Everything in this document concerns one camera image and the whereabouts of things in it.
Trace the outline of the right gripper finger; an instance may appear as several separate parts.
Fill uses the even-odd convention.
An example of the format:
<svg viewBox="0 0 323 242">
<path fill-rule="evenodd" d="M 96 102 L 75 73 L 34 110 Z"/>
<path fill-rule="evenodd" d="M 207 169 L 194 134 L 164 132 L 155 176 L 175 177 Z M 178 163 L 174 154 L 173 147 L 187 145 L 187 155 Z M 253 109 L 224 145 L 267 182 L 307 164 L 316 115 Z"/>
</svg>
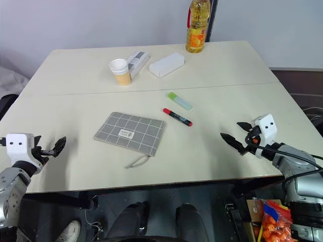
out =
<svg viewBox="0 0 323 242">
<path fill-rule="evenodd" d="M 237 125 L 247 132 L 253 129 L 252 125 L 247 122 L 237 122 Z"/>
<path fill-rule="evenodd" d="M 233 136 L 225 133 L 220 133 L 220 136 L 228 145 L 233 147 L 238 152 L 245 151 L 245 147 L 242 145 L 242 143 L 238 142 Z"/>
</svg>

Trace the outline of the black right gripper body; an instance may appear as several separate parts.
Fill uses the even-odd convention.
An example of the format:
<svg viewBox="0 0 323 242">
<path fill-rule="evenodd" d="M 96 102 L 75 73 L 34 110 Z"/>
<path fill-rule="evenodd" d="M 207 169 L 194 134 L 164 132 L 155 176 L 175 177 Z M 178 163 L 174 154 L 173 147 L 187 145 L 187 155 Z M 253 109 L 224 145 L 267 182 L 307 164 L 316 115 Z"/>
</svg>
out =
<svg viewBox="0 0 323 242">
<path fill-rule="evenodd" d="M 249 132 L 247 132 L 247 136 L 245 138 L 245 142 L 247 143 L 247 151 L 254 154 L 257 151 L 257 146 L 260 145 L 260 134 L 261 134 L 261 130 L 259 126 L 255 126 L 253 127 L 253 129 Z"/>
</svg>

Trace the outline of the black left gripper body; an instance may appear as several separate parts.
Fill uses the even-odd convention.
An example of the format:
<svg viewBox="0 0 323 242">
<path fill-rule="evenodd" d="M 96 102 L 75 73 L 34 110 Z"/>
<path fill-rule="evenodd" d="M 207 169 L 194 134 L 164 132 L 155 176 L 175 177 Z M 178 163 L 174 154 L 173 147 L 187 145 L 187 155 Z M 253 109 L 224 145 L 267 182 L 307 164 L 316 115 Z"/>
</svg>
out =
<svg viewBox="0 0 323 242">
<path fill-rule="evenodd" d="M 40 146 L 36 146 L 31 150 L 32 156 L 38 160 L 42 165 L 46 165 L 49 161 L 49 156 L 55 154 L 54 150 L 42 150 Z"/>
</svg>

